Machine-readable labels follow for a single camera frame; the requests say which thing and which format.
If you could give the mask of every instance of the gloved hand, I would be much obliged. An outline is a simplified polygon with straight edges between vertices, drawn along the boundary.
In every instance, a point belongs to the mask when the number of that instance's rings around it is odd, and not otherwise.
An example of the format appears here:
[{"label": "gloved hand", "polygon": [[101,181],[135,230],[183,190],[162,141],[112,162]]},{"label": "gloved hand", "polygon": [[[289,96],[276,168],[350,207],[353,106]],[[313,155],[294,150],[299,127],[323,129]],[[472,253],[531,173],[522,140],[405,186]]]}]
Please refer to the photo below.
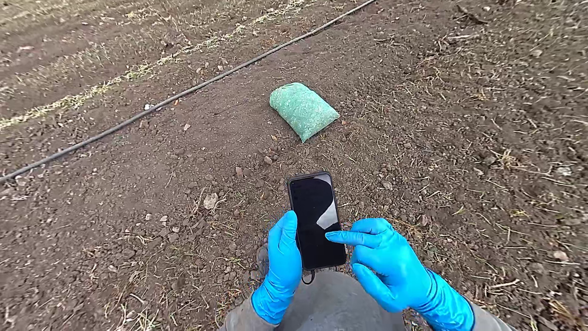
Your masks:
[{"label": "gloved hand", "polygon": [[325,236],[335,243],[355,246],[353,272],[366,292],[387,311],[411,307],[435,330],[472,329],[474,317],[467,300],[423,267],[406,239],[385,219],[359,220],[350,231],[333,231]]},{"label": "gloved hand", "polygon": [[253,309],[271,324],[279,324],[302,277],[302,258],[296,247],[298,218],[289,211],[269,230],[269,271],[251,296]]}]

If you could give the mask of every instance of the soil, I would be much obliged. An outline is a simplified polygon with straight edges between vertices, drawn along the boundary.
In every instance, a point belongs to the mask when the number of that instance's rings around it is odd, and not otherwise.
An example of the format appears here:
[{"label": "soil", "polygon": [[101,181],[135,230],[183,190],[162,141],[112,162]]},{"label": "soil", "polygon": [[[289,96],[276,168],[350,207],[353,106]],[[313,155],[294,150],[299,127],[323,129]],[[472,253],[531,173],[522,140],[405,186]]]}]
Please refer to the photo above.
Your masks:
[{"label": "soil", "polygon": [[[74,2],[3,4],[4,173],[356,6]],[[519,330],[585,329],[587,13],[377,1],[4,183],[0,329],[216,329],[263,277],[255,253],[289,208],[285,180],[317,170],[344,228],[386,217]],[[341,114],[305,144],[268,102],[293,81]]]}]

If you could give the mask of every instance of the black hose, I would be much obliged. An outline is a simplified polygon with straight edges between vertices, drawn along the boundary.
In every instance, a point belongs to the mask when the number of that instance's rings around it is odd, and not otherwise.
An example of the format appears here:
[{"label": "black hose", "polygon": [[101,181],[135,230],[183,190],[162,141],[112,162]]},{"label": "black hose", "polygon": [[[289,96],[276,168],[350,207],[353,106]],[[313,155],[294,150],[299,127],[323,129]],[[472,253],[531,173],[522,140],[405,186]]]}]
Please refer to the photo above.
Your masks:
[{"label": "black hose", "polygon": [[93,136],[93,137],[91,137],[91,138],[89,138],[87,140],[84,140],[81,143],[77,143],[77,144],[75,144],[73,146],[70,146],[70,147],[68,147],[68,148],[66,148],[66,149],[64,149],[62,151],[59,151],[59,152],[57,152],[57,153],[55,153],[53,155],[50,155],[50,156],[44,158],[43,160],[39,160],[37,162],[31,163],[31,164],[27,165],[26,167],[22,167],[19,170],[16,170],[16,171],[14,171],[12,173],[9,173],[8,175],[5,175],[4,177],[0,178],[0,183],[3,183],[3,182],[5,182],[5,181],[7,181],[7,180],[9,180],[11,178],[14,178],[14,177],[16,177],[16,176],[18,176],[18,175],[20,175],[22,173],[25,173],[25,172],[29,171],[30,169],[37,168],[38,166],[41,166],[42,164],[45,164],[45,163],[47,163],[49,161],[55,160],[56,158],[62,157],[63,155],[65,155],[67,153],[70,153],[70,152],[73,152],[73,151],[75,151],[75,150],[77,150],[77,149],[79,149],[81,147],[84,147],[84,146],[88,145],[89,143],[92,143],[92,142],[94,142],[94,141],[96,141],[98,139],[104,138],[107,135],[109,135],[111,133],[114,133],[114,132],[122,129],[123,127],[126,127],[130,123],[133,123],[134,121],[136,121],[136,120],[144,117],[145,115],[150,114],[151,112],[153,112],[153,111],[155,111],[155,110],[157,110],[157,109],[159,109],[159,108],[161,108],[161,107],[163,107],[165,105],[168,105],[171,102],[173,102],[173,101],[175,101],[177,99],[180,99],[181,97],[183,97],[185,95],[188,95],[188,94],[190,94],[192,92],[195,92],[195,91],[197,91],[197,90],[199,90],[199,89],[201,89],[201,88],[207,86],[208,84],[213,83],[213,82],[215,82],[217,80],[221,80],[221,79],[227,77],[228,75],[231,75],[233,72],[235,72],[235,71],[237,71],[239,69],[242,69],[244,67],[247,67],[248,65],[257,62],[257,61],[261,60],[262,58],[267,57],[268,55],[270,55],[272,53],[275,53],[275,52],[279,51],[280,49],[282,49],[282,48],[284,48],[286,46],[292,45],[292,44],[294,44],[297,41],[300,41],[300,40],[302,40],[302,39],[304,39],[304,38],[306,38],[308,36],[311,36],[311,35],[319,32],[319,31],[327,28],[328,26],[332,25],[336,21],[342,19],[343,17],[345,17],[345,16],[347,16],[349,14],[352,14],[352,13],[354,13],[354,12],[362,9],[363,7],[371,4],[374,1],[375,0],[368,0],[368,1],[364,2],[363,4],[361,4],[361,5],[353,8],[353,9],[351,9],[350,11],[348,11],[348,12],[342,14],[342,15],[339,15],[337,18],[332,19],[329,22],[321,25],[320,27],[318,27],[318,28],[316,28],[316,29],[314,29],[314,30],[306,33],[306,34],[303,34],[303,35],[301,35],[299,37],[296,37],[296,38],[294,38],[294,39],[292,39],[292,40],[290,40],[288,42],[285,42],[282,45],[279,45],[277,47],[274,47],[274,48],[270,49],[269,51],[263,53],[262,55],[259,55],[256,58],[250,59],[249,61],[247,61],[245,63],[241,63],[237,67],[232,68],[231,70],[226,71],[226,72],[224,72],[224,73],[222,73],[222,74],[220,74],[220,75],[218,75],[218,76],[216,76],[214,78],[211,78],[211,79],[209,79],[209,80],[207,80],[207,81],[205,81],[205,82],[203,82],[203,83],[201,83],[199,85],[196,85],[196,86],[194,86],[194,87],[192,87],[192,88],[190,88],[190,89],[188,89],[188,90],[186,90],[184,92],[180,92],[180,93],[174,95],[173,97],[170,97],[170,98],[168,98],[168,99],[160,102],[159,104],[154,105],[153,107],[149,108],[148,110],[142,111],[142,112],[138,113],[137,115],[129,118],[128,120],[126,120],[126,121],[124,121],[122,123],[119,123],[115,127],[112,127],[112,128],[110,128],[110,129],[108,129],[108,130],[106,130],[106,131],[104,131],[104,132],[102,132],[100,134],[97,134],[97,135],[95,135],[95,136]]}]

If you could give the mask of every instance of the smartphone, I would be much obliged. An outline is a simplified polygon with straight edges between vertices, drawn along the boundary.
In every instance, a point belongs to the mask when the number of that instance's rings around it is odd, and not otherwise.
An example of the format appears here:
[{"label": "smartphone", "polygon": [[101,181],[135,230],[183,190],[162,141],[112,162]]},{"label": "smartphone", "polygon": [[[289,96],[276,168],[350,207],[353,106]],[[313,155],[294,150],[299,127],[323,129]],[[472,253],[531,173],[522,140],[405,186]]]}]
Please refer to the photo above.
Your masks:
[{"label": "smartphone", "polygon": [[333,179],[326,171],[288,180],[290,207],[298,217],[296,245],[302,268],[315,270],[345,264],[345,245],[334,243],[325,233],[341,230]]}]

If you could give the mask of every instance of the phone case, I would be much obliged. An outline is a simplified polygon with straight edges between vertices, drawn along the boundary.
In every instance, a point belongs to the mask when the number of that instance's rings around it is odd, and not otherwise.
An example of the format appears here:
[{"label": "phone case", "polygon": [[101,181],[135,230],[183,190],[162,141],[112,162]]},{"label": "phone case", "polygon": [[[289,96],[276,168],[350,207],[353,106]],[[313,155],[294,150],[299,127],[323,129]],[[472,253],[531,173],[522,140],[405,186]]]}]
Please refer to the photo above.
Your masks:
[{"label": "phone case", "polygon": [[[290,192],[290,183],[294,180],[299,180],[299,179],[304,179],[304,178],[309,178],[309,177],[314,177],[317,175],[323,175],[326,174],[329,176],[330,181],[331,181],[331,190],[333,190],[333,201],[335,202],[335,213],[337,214],[337,223],[339,223],[339,227],[341,226],[341,222],[339,221],[339,209],[337,208],[337,197],[335,196],[335,185],[333,183],[333,176],[331,176],[330,173],[328,173],[327,171],[318,171],[316,173],[312,173],[312,174],[302,174],[302,175],[297,175],[294,177],[291,177],[288,179],[287,182],[287,187],[288,187],[288,197],[290,199],[290,209],[292,209],[292,193]],[[298,243],[298,231],[296,233],[296,245],[298,246],[298,249],[300,249],[300,244]],[[311,270],[317,270],[317,269],[323,269],[323,268],[330,268],[330,267],[336,267],[336,266],[340,266],[342,264],[335,264],[333,266],[324,266],[324,267],[319,267],[319,268],[312,268],[312,269],[307,269],[304,266],[304,260],[302,260],[302,269],[307,270],[307,271],[311,271]]]}]

